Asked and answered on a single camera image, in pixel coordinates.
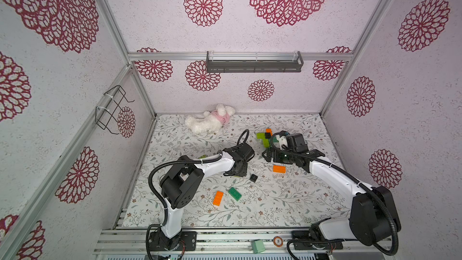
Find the orange lego brick bottom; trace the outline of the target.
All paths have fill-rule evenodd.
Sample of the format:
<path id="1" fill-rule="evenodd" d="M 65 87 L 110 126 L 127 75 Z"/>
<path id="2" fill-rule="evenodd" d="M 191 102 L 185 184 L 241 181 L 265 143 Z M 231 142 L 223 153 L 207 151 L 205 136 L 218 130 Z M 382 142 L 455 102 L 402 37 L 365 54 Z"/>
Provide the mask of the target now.
<path id="1" fill-rule="evenodd" d="M 219 207 L 221 205 L 221 201 L 223 199 L 223 196 L 224 196 L 224 193 L 222 191 L 217 191 L 216 194 L 215 194 L 215 197 L 214 197 L 214 200 L 213 200 L 212 204 L 214 206 Z"/>

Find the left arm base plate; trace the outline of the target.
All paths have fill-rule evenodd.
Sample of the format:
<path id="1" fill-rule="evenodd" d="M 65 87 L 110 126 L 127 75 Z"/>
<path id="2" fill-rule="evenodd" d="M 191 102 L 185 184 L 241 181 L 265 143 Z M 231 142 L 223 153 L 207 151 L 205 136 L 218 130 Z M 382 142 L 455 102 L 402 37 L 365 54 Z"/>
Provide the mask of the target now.
<path id="1" fill-rule="evenodd" d="M 180 231 L 173 238 L 168 238 L 162 231 L 150 232 L 147 240 L 150 252 L 178 251 L 189 252 L 196 250 L 197 232 Z"/>

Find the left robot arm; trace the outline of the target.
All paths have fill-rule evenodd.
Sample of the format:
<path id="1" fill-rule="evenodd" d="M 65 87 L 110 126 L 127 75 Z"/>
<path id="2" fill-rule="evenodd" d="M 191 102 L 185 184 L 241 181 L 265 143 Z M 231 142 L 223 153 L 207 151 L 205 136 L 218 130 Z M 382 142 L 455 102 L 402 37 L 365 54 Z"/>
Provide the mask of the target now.
<path id="1" fill-rule="evenodd" d="M 253 148 L 241 143 L 206 158 L 182 156 L 155 167 L 148 176 L 148 185 L 164 208 L 160 235 L 167 241 L 178 238 L 184 207 L 191 202 L 205 178 L 215 174 L 245 177 L 248 163 L 254 156 Z"/>

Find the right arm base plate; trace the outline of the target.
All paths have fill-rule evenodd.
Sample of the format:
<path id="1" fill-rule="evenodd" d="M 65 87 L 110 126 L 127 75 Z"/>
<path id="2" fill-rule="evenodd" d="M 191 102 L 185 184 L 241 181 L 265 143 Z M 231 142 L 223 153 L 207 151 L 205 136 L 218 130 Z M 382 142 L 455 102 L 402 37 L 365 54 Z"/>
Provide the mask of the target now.
<path id="1" fill-rule="evenodd" d="M 302 240 L 293 243 L 295 250 L 341 250 L 344 248 L 341 242 L 327 243 L 325 239 L 317 239 L 310 235 L 308 230 L 292 231 L 292 239 Z"/>

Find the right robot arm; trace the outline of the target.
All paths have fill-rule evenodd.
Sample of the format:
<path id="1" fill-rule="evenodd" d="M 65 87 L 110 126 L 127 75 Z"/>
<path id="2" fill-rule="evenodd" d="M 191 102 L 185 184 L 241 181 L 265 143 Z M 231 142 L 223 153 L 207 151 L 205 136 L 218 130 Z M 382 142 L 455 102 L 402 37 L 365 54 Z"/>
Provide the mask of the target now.
<path id="1" fill-rule="evenodd" d="M 397 254 L 401 224 L 388 188 L 365 183 L 335 165 L 323 152 L 310 150 L 300 133 L 280 131 L 274 133 L 268 143 L 269 148 L 263 153 L 266 160 L 296 165 L 323 180 L 351 205 L 347 218 L 316 222 L 310 226 L 307 236 L 294 236 L 287 245 L 333 249 L 346 241 L 359 241 L 384 255 Z"/>

